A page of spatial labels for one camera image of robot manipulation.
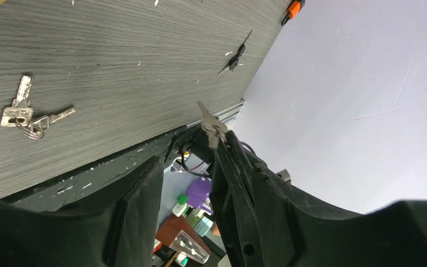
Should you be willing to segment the silver key bunch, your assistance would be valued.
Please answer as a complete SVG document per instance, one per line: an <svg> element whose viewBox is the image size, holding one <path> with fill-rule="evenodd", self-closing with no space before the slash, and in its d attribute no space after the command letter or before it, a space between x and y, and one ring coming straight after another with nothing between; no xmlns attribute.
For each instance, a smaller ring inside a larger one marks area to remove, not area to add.
<svg viewBox="0 0 427 267"><path fill-rule="evenodd" d="M203 115L200 124L208 137L208 146L211 149L216 150L218 149L220 142L226 142L226 133L228 132L228 128L223 122L210 114L201 101L197 101L197 104Z"/></svg>

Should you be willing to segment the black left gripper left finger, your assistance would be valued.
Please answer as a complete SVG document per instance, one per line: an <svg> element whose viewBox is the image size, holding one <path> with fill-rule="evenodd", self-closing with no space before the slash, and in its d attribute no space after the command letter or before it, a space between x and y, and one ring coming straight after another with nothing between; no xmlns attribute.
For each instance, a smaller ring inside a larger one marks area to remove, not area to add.
<svg viewBox="0 0 427 267"><path fill-rule="evenodd" d="M154 156L57 211L0 201L0 266L150 266L162 183Z"/></svg>

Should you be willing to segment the black headed key bunch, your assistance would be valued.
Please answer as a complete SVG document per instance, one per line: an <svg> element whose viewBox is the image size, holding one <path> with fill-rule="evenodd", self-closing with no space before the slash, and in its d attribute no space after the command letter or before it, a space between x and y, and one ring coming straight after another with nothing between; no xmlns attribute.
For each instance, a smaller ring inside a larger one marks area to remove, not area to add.
<svg viewBox="0 0 427 267"><path fill-rule="evenodd" d="M244 51L246 49L246 42L248 38L250 37L252 33L252 30L248 33L247 37L243 41L243 43L239 46L238 50L236 51L235 55L228 61L228 63L225 65L225 67L217 74L218 76L222 75L223 73L227 71L234 71L234 69L239 64L239 60L244 54Z"/></svg>

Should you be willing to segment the clutter under the table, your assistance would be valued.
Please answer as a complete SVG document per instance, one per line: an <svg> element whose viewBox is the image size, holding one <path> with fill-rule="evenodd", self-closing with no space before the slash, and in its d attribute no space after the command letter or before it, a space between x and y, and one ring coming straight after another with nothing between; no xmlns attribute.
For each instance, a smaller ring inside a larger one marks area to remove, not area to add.
<svg viewBox="0 0 427 267"><path fill-rule="evenodd" d="M186 265L230 266L210 207L211 180L185 174L165 174L155 248L169 248Z"/></svg>

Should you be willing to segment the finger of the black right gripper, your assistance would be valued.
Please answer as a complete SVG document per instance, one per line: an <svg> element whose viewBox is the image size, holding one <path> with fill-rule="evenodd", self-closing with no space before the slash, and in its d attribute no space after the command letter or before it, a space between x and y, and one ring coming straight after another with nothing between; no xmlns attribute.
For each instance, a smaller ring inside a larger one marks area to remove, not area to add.
<svg viewBox="0 0 427 267"><path fill-rule="evenodd" d="M214 149L212 191L214 217L232 266L263 266L253 201L253 167L233 131Z"/></svg>

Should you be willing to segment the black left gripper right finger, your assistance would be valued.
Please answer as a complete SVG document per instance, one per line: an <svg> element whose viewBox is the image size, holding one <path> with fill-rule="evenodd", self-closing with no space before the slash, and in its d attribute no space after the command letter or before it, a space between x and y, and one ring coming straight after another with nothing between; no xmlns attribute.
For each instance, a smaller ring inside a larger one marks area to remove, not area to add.
<svg viewBox="0 0 427 267"><path fill-rule="evenodd" d="M363 215L248 158L260 239L253 266L427 266L427 201L400 200Z"/></svg>

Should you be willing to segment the small orange padlock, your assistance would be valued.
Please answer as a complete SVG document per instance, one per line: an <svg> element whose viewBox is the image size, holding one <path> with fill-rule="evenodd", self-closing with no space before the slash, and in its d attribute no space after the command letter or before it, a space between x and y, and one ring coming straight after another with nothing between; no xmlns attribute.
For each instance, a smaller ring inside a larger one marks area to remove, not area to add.
<svg viewBox="0 0 427 267"><path fill-rule="evenodd" d="M288 21L292 20L305 6L305 0L293 0L285 11L285 15L283 16L280 25L284 26Z"/></svg>

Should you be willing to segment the silver keys with white tag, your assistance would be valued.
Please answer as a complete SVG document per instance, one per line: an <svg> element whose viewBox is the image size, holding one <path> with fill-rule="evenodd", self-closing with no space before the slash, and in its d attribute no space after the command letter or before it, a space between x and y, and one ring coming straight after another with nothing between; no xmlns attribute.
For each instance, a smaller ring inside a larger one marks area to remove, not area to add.
<svg viewBox="0 0 427 267"><path fill-rule="evenodd" d="M15 98L11 105L2 111L0 125L2 127L17 127L25 137L41 140L52 124L74 114L76 109L71 107L54 115L42 115L33 118L34 109L30 107L29 101L33 80L34 77L29 75L21 77Z"/></svg>

